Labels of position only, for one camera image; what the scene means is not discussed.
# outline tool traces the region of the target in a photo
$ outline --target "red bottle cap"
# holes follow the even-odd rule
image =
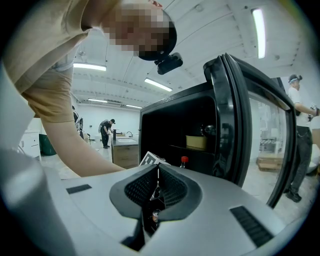
[[[182,163],[188,163],[189,162],[189,158],[187,156],[182,156],[181,157],[181,162]]]

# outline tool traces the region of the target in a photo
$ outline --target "beige shirt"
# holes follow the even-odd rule
[[[73,65],[63,68],[63,62],[88,35],[89,29],[81,27],[88,1],[41,1],[20,24],[4,52],[8,76],[36,117],[46,122],[74,121],[70,98]],[[111,8],[118,0],[106,1]]]

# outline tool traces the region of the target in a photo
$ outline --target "microwave door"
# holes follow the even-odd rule
[[[216,134],[213,175],[242,187],[250,161],[252,121],[246,82],[233,58],[224,54],[204,66],[215,97]]]
[[[256,159],[250,166],[257,165],[254,170],[248,170],[242,189],[274,208],[294,169],[296,111],[284,89],[271,78],[252,65],[232,58],[241,69],[249,94],[253,122],[251,158]],[[250,175],[255,177],[254,186]]]

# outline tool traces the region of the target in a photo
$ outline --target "wooden cabinet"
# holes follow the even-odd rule
[[[139,165],[139,146],[113,146],[112,162],[125,169],[137,167]]]

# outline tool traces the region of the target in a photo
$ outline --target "floor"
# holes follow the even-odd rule
[[[250,195],[267,203],[278,179],[278,172],[260,171],[255,162],[251,162],[242,186]],[[302,200],[293,202],[283,194],[274,211],[286,224],[306,216],[317,194],[319,181],[315,176],[306,176],[299,189]]]
[[[106,160],[111,161],[111,147],[103,148],[101,142],[91,141],[91,147],[99,152]],[[58,171],[61,179],[79,178],[79,176],[69,169],[58,157],[58,155],[42,156],[41,164],[44,167],[51,167]],[[255,162],[251,162],[244,180],[243,189],[255,198],[266,203],[275,187],[278,178],[277,172],[260,171]],[[285,224],[305,216],[315,198],[319,181],[314,176],[306,176],[300,187],[299,194],[302,200],[295,203],[282,195],[274,211]]]

